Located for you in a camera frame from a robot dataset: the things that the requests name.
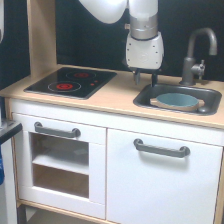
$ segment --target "sink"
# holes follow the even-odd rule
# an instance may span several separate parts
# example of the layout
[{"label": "sink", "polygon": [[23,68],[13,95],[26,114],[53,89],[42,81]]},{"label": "sink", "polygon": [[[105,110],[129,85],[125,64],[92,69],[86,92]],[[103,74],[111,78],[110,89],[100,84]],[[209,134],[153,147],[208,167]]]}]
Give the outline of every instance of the sink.
[{"label": "sink", "polygon": [[[165,109],[150,103],[151,99],[165,93],[181,93],[193,96],[199,100],[204,101],[204,106],[195,111],[180,111],[176,109]],[[159,110],[168,110],[180,113],[194,114],[194,115],[212,115],[218,110],[222,94],[211,89],[201,89],[186,86],[156,84],[154,87],[147,85],[139,95],[134,99],[134,104],[145,108],[154,108]]]}]

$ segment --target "gray faucet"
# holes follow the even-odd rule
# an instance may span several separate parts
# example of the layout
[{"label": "gray faucet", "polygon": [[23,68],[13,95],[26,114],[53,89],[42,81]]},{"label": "gray faucet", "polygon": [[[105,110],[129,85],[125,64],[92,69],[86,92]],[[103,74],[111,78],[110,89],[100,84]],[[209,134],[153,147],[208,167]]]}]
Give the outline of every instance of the gray faucet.
[{"label": "gray faucet", "polygon": [[204,75],[204,60],[201,61],[201,64],[195,64],[195,58],[193,56],[193,53],[196,37],[205,34],[208,35],[210,41],[209,55],[217,55],[217,39],[213,30],[210,28],[195,30],[191,34],[188,45],[187,57],[184,59],[182,81],[180,82],[181,85],[193,86],[195,85],[194,75],[199,75],[199,79],[201,79]]}]

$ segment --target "cabinet door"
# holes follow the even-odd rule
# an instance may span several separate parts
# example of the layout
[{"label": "cabinet door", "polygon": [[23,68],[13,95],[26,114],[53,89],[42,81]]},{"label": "cabinet door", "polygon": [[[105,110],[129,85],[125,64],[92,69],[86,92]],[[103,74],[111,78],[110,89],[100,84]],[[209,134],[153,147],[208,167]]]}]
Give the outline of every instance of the cabinet door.
[{"label": "cabinet door", "polygon": [[[105,219],[106,129],[20,114],[13,118],[23,125],[15,136],[19,198]],[[70,137],[75,129],[80,135]]]},{"label": "cabinet door", "polygon": [[[190,149],[175,158],[140,152]],[[108,131],[107,219],[122,224],[212,224],[222,148],[176,139]]]}]

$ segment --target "oven window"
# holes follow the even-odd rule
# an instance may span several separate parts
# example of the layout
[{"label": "oven window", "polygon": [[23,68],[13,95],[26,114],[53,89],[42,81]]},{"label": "oven window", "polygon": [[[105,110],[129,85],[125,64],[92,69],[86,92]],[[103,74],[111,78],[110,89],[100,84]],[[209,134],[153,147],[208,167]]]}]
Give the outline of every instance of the oven window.
[{"label": "oven window", "polygon": [[30,133],[33,183],[61,193],[89,198],[89,144]]}]

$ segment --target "stovetop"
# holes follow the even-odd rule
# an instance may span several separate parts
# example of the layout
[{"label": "stovetop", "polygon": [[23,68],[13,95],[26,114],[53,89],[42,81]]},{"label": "stovetop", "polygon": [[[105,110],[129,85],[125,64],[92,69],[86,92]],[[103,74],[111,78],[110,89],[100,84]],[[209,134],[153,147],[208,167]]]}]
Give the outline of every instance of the stovetop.
[{"label": "stovetop", "polygon": [[88,99],[116,73],[64,67],[24,91],[76,99]]}]

